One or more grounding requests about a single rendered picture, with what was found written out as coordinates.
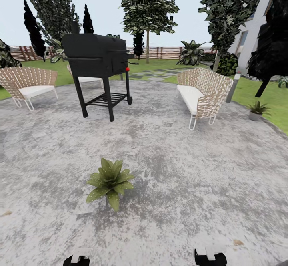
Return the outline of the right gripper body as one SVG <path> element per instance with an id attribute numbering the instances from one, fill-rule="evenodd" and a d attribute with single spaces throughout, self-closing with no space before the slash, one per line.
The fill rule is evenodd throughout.
<path id="1" fill-rule="evenodd" d="M 214 254 L 216 260 L 208 260 L 206 255 L 198 255 L 200 266 L 226 266 L 224 257 L 221 254 Z"/>

